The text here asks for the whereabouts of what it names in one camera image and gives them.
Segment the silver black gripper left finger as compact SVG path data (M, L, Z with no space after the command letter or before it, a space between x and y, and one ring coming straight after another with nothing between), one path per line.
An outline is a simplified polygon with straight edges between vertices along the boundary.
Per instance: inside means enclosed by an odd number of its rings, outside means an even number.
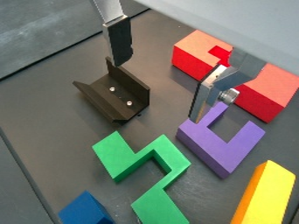
M119 0L90 0L103 18L103 32L107 39L113 63L122 66L134 55L131 20L125 14Z

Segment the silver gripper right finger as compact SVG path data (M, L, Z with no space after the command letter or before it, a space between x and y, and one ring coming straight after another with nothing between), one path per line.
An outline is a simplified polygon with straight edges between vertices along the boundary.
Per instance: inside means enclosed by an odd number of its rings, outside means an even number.
M229 67L218 65L199 82L193 98L189 117L198 123L217 102L227 105L235 102L241 84L254 80L266 66L266 62L234 47L229 56Z

